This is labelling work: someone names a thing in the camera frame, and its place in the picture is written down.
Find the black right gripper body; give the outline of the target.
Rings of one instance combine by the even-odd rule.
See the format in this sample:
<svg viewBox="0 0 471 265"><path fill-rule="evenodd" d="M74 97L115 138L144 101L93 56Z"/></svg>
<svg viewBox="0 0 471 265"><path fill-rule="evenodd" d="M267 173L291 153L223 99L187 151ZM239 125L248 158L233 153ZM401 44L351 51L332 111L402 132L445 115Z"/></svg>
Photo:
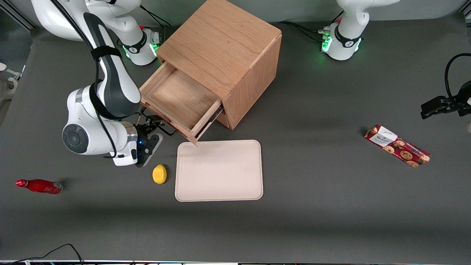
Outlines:
<svg viewBox="0 0 471 265"><path fill-rule="evenodd" d="M149 134L151 131L141 124L136 125L136 130L138 133L136 167L143 167L147 165L148 159L152 154L152 150L149 147Z"/></svg>

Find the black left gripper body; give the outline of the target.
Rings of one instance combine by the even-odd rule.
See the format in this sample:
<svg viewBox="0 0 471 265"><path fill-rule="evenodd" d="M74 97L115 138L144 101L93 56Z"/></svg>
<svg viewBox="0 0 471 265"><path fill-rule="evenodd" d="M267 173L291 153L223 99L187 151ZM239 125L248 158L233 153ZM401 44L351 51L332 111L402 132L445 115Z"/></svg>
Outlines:
<svg viewBox="0 0 471 265"><path fill-rule="evenodd" d="M450 112L458 112L459 116L471 114L471 81L464 83L458 91L458 94L452 96L449 86L447 86L447 95L449 96Z"/></svg>

